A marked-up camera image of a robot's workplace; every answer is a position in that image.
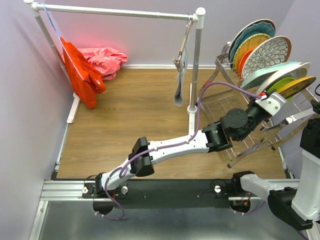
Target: wooden tabletop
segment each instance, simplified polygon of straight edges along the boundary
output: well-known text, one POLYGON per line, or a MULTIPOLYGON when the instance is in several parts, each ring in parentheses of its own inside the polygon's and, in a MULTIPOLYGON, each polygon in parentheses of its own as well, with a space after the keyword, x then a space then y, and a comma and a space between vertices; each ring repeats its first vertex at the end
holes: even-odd
MULTIPOLYGON (((199 70, 198 90, 213 70, 199 70)), ((117 77, 106 81, 106 91, 97 95, 97 107, 80 103, 74 123, 69 127, 61 157, 58 178, 84 179, 109 172, 128 157, 136 140, 177 138, 188 134, 189 89, 192 70, 183 86, 184 103, 173 100, 177 87, 175 69, 121 69, 117 77)), ((215 85, 206 96, 229 88, 215 85)), ((211 121, 201 112, 200 127, 211 121)), ((269 147, 245 157, 227 168, 226 153, 190 154, 168 159, 154 166, 152 179, 217 179, 250 170, 262 178, 285 178, 279 152, 269 147)))

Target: pink plastic bag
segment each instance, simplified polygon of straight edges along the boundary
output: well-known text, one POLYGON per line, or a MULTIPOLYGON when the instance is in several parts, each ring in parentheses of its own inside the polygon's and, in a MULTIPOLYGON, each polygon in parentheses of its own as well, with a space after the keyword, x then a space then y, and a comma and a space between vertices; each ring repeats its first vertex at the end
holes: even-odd
POLYGON ((128 61, 127 55, 111 47, 79 48, 89 64, 103 74, 103 80, 114 79, 123 63, 128 61))

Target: wall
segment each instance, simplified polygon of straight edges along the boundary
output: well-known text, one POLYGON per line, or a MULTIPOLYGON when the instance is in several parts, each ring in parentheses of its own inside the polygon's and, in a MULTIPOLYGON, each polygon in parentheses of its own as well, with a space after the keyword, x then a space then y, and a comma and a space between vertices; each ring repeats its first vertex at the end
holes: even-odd
POLYGON ((22 0, 1 3, 0 31, 0 238, 26 240, 73 98, 22 0))
MULTIPOLYGON (((200 64, 213 65, 227 41, 257 19, 272 19, 279 28, 294 0, 47 0, 48 4, 163 13, 193 14, 206 9, 200 64)), ((78 48, 113 47, 129 56, 127 64, 170 64, 178 55, 186 22, 168 19, 53 12, 66 40, 78 48)), ((189 63, 193 60, 195 27, 189 63)))
MULTIPOLYGON (((316 44, 320 38, 320 32, 316 28, 316 26, 320 25, 319 8, 319 1, 296 0, 277 31, 278 35, 284 35, 291 39, 292 52, 289 58, 290 61, 311 63, 308 75, 318 77, 317 81, 312 85, 312 93, 314 93, 315 86, 320 83, 320 50, 316 44)), ((310 104, 303 101, 303 97, 298 97, 295 100, 298 106, 305 110, 310 107, 310 104)), ((288 110, 292 114, 297 112, 293 104, 288 106, 288 110)), ((292 138, 282 147, 288 168, 297 178, 300 177, 302 167, 302 150, 299 148, 300 139, 301 134, 292 138)))

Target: gray cloth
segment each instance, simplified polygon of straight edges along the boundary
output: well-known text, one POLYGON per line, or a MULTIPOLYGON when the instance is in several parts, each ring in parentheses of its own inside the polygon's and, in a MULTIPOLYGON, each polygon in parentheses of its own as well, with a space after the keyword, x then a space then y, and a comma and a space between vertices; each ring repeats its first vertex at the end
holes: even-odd
POLYGON ((176 87, 173 98, 174 98, 174 103, 178 106, 181 106, 184 102, 183 86, 184 86, 184 81, 185 81, 185 75, 186 75, 186 72, 188 69, 188 48, 189 48, 189 38, 187 39, 187 41, 185 43, 185 48, 184 48, 184 51, 182 53, 182 58, 181 58, 183 69, 176 76, 178 86, 176 87))

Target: gray floor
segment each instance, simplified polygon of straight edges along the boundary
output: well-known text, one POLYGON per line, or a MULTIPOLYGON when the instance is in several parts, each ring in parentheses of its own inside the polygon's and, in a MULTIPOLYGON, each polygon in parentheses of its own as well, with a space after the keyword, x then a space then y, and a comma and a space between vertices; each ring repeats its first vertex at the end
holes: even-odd
POLYGON ((112 221, 95 216, 92 203, 83 201, 49 203, 40 239, 302 240, 268 206, 244 216, 214 207, 127 209, 125 220, 112 221))

